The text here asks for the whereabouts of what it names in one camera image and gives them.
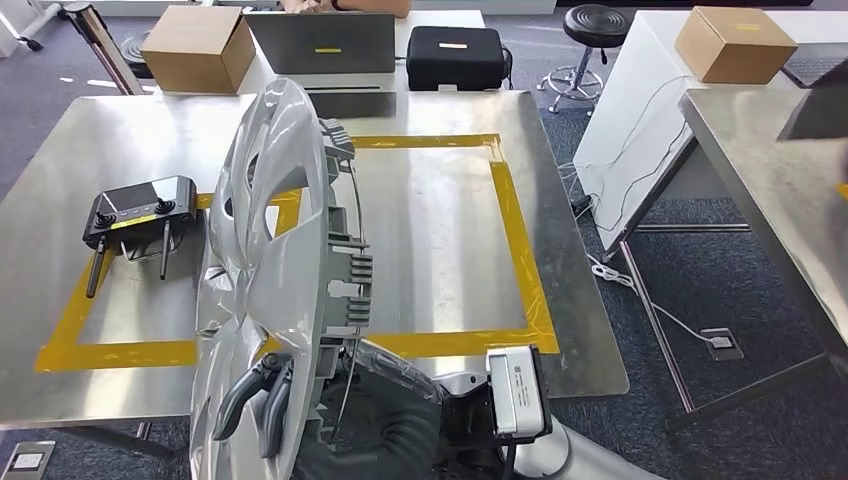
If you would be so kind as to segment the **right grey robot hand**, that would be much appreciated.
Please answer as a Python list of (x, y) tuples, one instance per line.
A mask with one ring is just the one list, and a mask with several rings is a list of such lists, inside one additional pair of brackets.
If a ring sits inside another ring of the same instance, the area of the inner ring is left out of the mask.
[[(264, 390), (267, 395), (260, 410), (259, 452), (265, 459), (280, 455), (289, 444), (283, 434), (289, 423), (286, 416), (294, 409), (292, 375), (296, 365), (285, 352), (263, 355), (224, 395), (212, 440), (229, 439), (247, 401)], [(442, 388), (410, 364), (371, 343), (362, 344), (343, 370), (353, 375), (354, 399), (379, 431), (380, 439), (355, 450), (338, 452), (318, 436), (302, 437), (294, 473), (315, 478), (333, 469), (365, 469), (391, 479), (429, 470), (440, 444)]]

